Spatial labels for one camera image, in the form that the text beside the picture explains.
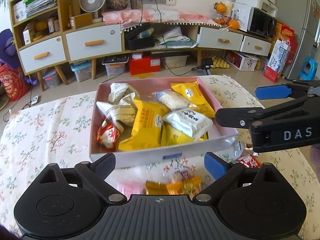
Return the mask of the red printed bag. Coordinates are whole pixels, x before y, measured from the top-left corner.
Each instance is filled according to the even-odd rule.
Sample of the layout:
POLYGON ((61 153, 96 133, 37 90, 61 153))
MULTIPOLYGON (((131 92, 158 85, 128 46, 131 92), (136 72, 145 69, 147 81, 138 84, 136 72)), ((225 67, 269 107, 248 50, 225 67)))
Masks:
POLYGON ((25 81, 22 67, 12 69, 7 64, 2 65, 0 79, 11 102, 18 101, 29 92, 30 85, 25 81))

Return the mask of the white black-lettered snack packet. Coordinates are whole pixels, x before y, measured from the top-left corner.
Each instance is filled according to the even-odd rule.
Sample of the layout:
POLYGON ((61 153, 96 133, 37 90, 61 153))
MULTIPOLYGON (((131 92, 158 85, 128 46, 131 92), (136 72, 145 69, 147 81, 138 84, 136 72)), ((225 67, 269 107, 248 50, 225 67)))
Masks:
POLYGON ((163 120, 193 141, 200 139, 213 125, 211 118, 189 108, 172 111, 163 116, 163 120))

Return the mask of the purple plush toy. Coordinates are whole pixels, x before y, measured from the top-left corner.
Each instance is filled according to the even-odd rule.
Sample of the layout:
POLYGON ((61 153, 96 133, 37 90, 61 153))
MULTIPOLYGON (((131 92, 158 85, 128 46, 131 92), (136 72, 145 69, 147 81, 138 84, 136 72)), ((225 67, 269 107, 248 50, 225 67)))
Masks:
POLYGON ((17 55, 14 37, 10 29, 0 33, 0 60, 11 69, 20 68, 21 63, 17 55))

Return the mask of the gold yellow chip bag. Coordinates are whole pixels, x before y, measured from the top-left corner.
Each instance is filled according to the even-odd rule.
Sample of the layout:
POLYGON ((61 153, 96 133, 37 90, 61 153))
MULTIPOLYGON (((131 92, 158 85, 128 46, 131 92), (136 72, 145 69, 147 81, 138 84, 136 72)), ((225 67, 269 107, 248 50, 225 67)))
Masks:
POLYGON ((165 123, 162 131, 161 146, 175 146, 195 142, 191 137, 165 123))

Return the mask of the wooden cabinet with white drawers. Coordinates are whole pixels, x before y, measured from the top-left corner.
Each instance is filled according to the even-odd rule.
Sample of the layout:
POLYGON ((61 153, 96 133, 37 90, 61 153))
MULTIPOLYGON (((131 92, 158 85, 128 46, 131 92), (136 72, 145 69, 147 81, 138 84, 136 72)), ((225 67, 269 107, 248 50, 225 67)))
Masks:
MULTIPOLYGON (((40 87, 44 89, 42 71, 54 68, 65 85, 68 81, 62 72, 64 63, 77 63, 84 60, 92 62, 91 77, 96 75, 97 59, 104 56, 131 54, 135 52, 126 41, 129 33, 137 30, 142 24, 122 29, 121 25, 106 25, 104 21, 93 23, 73 29, 66 7, 67 0, 57 0, 52 8, 43 10, 20 22, 15 21, 14 6, 23 0, 10 0, 9 10, 11 17, 12 33, 21 67, 26 76, 36 75, 40 87), (29 22, 46 16, 57 16, 60 30, 55 31, 29 44, 24 44, 22 31, 29 22)), ((204 50, 233 50, 246 54, 266 56, 271 48, 271 41, 266 38, 251 35, 239 30, 232 30, 221 25, 186 24, 186 23, 148 23, 159 31, 169 27, 180 27, 183 34, 191 40, 197 40, 197 33, 204 28, 210 29, 216 35, 217 44, 195 46, 171 46, 144 47, 142 51, 196 51, 200 61, 204 50)))

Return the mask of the beige printed snack packet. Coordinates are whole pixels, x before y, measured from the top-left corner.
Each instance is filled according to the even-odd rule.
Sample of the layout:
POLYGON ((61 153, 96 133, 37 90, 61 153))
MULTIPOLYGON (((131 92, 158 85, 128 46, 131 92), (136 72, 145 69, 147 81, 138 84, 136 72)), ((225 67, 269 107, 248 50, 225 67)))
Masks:
POLYGON ((135 95, 138 94, 138 92, 128 83, 112 83, 110 89, 108 101, 115 104, 118 104, 122 98, 131 93, 134 93, 135 95))

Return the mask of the large yellow snack packet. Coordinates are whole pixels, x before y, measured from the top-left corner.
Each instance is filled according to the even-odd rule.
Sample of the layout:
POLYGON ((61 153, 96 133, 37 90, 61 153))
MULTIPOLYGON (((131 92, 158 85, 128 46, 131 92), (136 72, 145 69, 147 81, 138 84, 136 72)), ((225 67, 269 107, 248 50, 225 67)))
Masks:
POLYGON ((118 145, 120 151, 137 151, 161 146, 162 118, 169 109, 156 103, 146 102, 135 98, 137 107, 135 122, 133 123, 131 137, 122 140, 118 145))

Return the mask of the small white desk fan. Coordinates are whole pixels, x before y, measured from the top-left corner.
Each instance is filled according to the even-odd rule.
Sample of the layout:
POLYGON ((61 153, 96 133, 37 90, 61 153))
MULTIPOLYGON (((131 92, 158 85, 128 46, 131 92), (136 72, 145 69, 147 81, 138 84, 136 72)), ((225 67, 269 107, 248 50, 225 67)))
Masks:
POLYGON ((92 14, 93 23, 102 22, 103 18, 99 16, 99 10, 102 9, 105 0, 79 0, 80 8, 92 14))

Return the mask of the floral tablecloth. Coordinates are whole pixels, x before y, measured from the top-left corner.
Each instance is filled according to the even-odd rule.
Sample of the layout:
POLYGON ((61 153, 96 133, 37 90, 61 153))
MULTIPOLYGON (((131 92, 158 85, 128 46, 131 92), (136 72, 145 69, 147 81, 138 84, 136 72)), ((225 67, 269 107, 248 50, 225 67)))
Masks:
MULTIPOLYGON (((201 80, 222 107, 263 107, 242 85, 225 75, 201 80)), ((89 159, 89 141, 96 91, 71 95, 24 110, 11 112, 1 137, 1 225, 21 235, 14 219, 14 206, 37 175, 49 164, 73 167, 89 159)), ((169 182, 170 173, 191 169, 203 186, 213 182, 203 156, 181 158, 115 170, 107 182, 117 187, 124 180, 145 184, 147 180, 169 182)), ((299 149, 264 153, 260 163, 272 163, 297 191, 307 216, 301 239, 319 239, 319 181, 299 149)))

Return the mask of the red white snack packet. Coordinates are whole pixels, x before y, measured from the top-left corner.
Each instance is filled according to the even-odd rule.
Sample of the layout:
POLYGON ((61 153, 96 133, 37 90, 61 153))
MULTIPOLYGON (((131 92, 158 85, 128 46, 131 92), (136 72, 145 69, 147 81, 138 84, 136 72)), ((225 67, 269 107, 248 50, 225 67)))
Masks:
POLYGON ((112 122, 105 119, 97 131, 96 141, 108 150, 116 150, 120 132, 112 122))

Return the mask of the orange fruit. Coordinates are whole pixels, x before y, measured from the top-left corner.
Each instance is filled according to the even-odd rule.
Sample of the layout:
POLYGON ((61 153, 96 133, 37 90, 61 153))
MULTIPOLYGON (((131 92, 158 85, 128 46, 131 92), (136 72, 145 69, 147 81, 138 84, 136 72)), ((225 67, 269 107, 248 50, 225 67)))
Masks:
POLYGON ((224 14, 227 11, 226 5, 223 4, 222 2, 215 3, 214 4, 214 9, 220 14, 224 14))
POLYGON ((227 22, 227 28, 232 30, 238 30, 240 27, 240 24, 237 20, 229 20, 227 22))

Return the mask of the red strawberry snack packet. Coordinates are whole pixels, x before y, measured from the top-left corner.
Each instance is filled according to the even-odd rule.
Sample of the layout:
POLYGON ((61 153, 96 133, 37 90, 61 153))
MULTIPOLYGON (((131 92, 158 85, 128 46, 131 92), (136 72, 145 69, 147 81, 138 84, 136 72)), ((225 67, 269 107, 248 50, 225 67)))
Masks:
POLYGON ((247 168, 260 168, 261 167, 261 163, 252 154, 244 155, 244 156, 238 158, 236 161, 242 163, 247 168))

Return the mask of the clear rice cracker packet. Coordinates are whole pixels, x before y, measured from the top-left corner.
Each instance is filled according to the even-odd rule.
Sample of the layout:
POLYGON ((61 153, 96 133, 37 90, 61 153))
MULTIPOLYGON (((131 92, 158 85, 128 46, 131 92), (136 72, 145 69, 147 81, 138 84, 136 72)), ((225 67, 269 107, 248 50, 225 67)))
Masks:
POLYGON ((171 111, 189 108, 198 111, 199 107, 191 101, 172 90, 161 90, 153 93, 153 96, 171 111))

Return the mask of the orange fruit upper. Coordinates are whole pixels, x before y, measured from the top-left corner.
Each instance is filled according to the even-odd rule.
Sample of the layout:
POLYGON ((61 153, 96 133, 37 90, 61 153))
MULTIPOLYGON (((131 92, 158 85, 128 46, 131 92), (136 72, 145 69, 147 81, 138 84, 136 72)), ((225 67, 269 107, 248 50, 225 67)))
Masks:
POLYGON ((214 9, 220 14, 224 14, 227 11, 226 5, 223 4, 222 2, 215 3, 214 4, 214 9))

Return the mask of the pink cloth on cabinet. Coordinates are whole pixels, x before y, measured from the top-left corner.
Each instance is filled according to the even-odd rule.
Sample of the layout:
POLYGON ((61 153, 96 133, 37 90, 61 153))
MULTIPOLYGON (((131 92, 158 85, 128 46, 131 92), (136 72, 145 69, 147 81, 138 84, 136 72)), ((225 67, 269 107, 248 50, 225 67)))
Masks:
POLYGON ((214 20, 185 10, 126 9, 102 13, 106 25, 121 25, 122 29, 143 23, 190 23, 219 26, 214 20))

